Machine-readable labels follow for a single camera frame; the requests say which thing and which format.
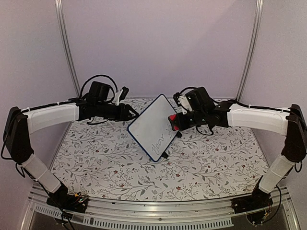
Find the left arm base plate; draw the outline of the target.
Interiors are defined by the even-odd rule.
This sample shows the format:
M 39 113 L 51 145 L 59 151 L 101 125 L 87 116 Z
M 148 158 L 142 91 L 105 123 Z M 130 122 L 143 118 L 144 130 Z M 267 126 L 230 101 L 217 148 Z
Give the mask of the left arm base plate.
M 50 193 L 47 204 L 61 210 L 69 210 L 78 213 L 85 213 L 88 206 L 88 196 L 77 193 L 74 195 L 66 192 Z

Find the red whiteboard eraser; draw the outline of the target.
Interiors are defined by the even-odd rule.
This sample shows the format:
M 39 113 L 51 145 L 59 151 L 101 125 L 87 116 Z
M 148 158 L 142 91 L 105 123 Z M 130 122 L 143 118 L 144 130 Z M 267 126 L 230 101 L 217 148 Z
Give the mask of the red whiteboard eraser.
M 179 131 L 178 122 L 177 122 L 177 114 L 170 115 L 168 117 L 168 121 L 170 122 L 170 125 L 173 131 Z

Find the blue-framed whiteboard with writing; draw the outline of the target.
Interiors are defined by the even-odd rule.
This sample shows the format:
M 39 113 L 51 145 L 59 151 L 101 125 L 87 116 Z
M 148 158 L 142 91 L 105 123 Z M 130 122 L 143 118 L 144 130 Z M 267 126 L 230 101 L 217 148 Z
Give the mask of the blue-framed whiteboard with writing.
M 175 113 L 167 97 L 160 94 L 128 125 L 128 133 L 154 162 L 168 158 L 166 151 L 178 132 L 172 130 L 168 117 Z

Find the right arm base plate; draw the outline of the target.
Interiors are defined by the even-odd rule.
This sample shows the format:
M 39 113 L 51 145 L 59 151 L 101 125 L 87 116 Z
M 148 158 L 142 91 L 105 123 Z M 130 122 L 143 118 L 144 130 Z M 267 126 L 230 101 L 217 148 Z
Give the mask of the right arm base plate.
M 255 190 L 250 195 L 233 198 L 231 200 L 231 207 L 236 214 L 268 207 L 272 204 L 271 194 L 267 194 L 261 190 Z

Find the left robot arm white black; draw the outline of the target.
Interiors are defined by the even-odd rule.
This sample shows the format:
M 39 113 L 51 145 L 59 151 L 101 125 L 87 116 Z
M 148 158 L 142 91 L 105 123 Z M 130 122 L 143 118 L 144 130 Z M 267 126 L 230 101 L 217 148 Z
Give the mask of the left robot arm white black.
M 68 189 L 36 154 L 35 148 L 42 150 L 43 147 L 34 139 L 53 127 L 97 117 L 114 122 L 133 120 L 139 114 L 123 102 L 128 92 L 127 87 L 118 89 L 94 81 L 89 92 L 81 91 L 77 97 L 62 102 L 25 109 L 11 107 L 3 132 L 2 149 L 9 154 L 5 159 L 15 162 L 46 190 L 55 203 L 67 208 L 71 204 Z

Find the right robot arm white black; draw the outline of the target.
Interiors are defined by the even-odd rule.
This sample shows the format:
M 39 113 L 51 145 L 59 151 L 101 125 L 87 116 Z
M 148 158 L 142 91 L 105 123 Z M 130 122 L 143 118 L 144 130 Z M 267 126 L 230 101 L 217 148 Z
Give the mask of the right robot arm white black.
M 288 107 L 267 107 L 243 104 L 236 99 L 214 100 L 204 87 L 186 87 L 173 95 L 181 112 L 168 120 L 174 131 L 215 127 L 252 129 L 266 161 L 267 172 L 259 179 L 248 199 L 252 209 L 263 205 L 269 193 L 287 178 L 307 155 L 307 123 L 297 104 Z

